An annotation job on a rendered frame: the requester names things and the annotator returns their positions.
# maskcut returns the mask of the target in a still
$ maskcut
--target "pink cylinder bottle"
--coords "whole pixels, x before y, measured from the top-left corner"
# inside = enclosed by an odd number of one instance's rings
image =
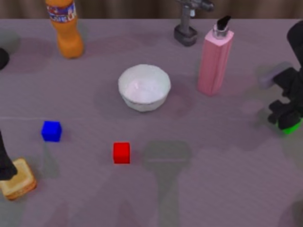
[[[198,90],[208,96],[218,93],[224,79],[234,35],[227,26],[230,19],[230,16],[219,19],[205,36]]]

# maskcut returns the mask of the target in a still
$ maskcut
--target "bowl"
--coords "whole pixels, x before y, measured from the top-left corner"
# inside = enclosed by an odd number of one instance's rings
[[[166,100],[171,84],[168,74],[154,65],[128,68],[118,80],[119,93],[126,105],[139,112],[153,111]]]

